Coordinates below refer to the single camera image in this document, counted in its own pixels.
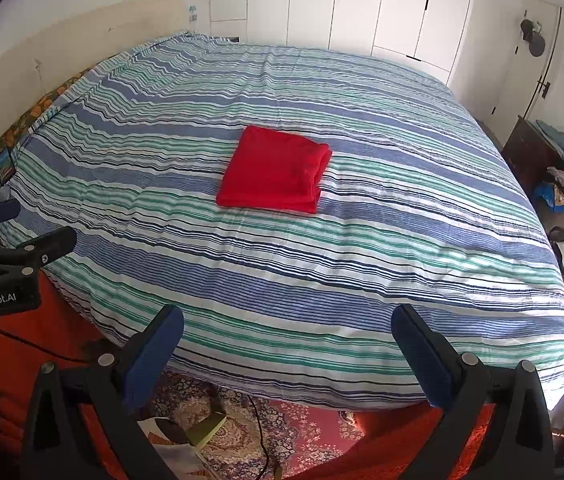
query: black cable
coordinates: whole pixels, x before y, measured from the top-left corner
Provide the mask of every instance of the black cable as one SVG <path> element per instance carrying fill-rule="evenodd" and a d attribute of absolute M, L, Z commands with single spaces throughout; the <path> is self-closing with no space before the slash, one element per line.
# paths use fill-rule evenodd
<path fill-rule="evenodd" d="M 267 457 L 267 461 L 264 463 L 264 467 L 262 468 L 262 471 L 260 471 L 260 474 L 255 479 L 255 480 L 260 480 L 260 478 L 264 476 L 264 473 L 267 472 L 268 469 L 268 451 L 267 448 L 264 446 L 264 433 L 262 433 L 262 425 L 260 424 L 260 414 L 258 413 L 258 409 L 255 407 L 255 402 L 253 402 L 251 396 L 247 395 L 247 397 L 249 397 L 249 400 L 251 401 L 251 406 L 253 406 L 253 409 L 255 410 L 255 418 L 258 419 L 258 428 L 260 429 L 260 447 L 264 452 L 264 456 Z"/>
<path fill-rule="evenodd" d="M 11 339 L 13 339 L 14 341 L 17 341 L 18 343 L 22 343 L 25 345 L 29 345 L 37 350 L 40 350 L 41 352 L 44 352 L 45 354 L 49 354 L 53 357 L 56 357 L 58 359 L 63 359 L 64 361 L 69 361 L 71 363 L 80 363 L 80 364 L 88 364 L 91 361 L 86 361 L 84 359 L 74 359 L 72 357 L 66 357 L 60 354 L 57 354 L 55 352 L 52 352 L 50 350 L 47 350 L 46 348 L 36 345 L 35 343 L 32 343 L 31 341 L 27 341 L 26 339 L 22 339 L 21 337 L 17 336 L 17 335 L 13 335 L 13 334 L 9 334 L 8 332 L 5 332 L 4 330 L 0 329 L 0 334 L 5 336 L 5 337 L 9 337 Z"/>

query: patterned rug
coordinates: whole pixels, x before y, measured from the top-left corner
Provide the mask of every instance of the patterned rug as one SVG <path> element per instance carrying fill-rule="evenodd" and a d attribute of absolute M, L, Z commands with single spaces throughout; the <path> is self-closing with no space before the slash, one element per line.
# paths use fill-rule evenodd
<path fill-rule="evenodd" d="M 209 391 L 213 388 L 165 372 L 142 416 L 168 416 L 186 430 L 210 414 Z M 249 397 L 220 388 L 219 398 L 227 421 L 204 446 L 202 455 L 227 480 L 254 479 L 264 467 L 265 457 Z M 253 398 L 253 402 L 271 458 L 264 478 L 272 478 L 273 463 L 282 466 L 285 478 L 293 476 L 343 454 L 363 436 L 346 412 L 278 400 Z"/>

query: white wardrobe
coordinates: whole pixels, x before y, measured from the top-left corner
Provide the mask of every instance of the white wardrobe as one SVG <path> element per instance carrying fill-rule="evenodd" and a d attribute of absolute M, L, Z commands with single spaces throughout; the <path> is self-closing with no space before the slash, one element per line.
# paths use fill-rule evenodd
<path fill-rule="evenodd" d="M 470 0 L 210 0 L 211 33 L 396 60 L 447 83 Z"/>

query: mattress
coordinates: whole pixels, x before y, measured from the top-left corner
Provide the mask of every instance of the mattress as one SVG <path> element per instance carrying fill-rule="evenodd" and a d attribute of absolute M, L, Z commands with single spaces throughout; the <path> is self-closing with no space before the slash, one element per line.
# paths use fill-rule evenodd
<path fill-rule="evenodd" d="M 216 205 L 248 124 L 328 143 L 317 214 Z M 74 227 L 51 279 L 120 344 L 177 304 L 180 373 L 337 409 L 414 402 L 390 330 L 411 303 L 457 351 L 533 361 L 549 408 L 564 392 L 564 283 L 546 235 L 431 76 L 176 34 L 99 63 L 13 155 L 22 212 L 3 242 Z"/>

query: beige headboard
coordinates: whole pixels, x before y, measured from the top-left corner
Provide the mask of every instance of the beige headboard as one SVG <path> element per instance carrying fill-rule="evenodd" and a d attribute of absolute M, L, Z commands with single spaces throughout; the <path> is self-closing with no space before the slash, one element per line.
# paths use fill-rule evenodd
<path fill-rule="evenodd" d="M 86 67 L 187 27 L 184 0 L 129 0 L 63 20 L 0 56 L 0 136 L 36 100 Z"/>

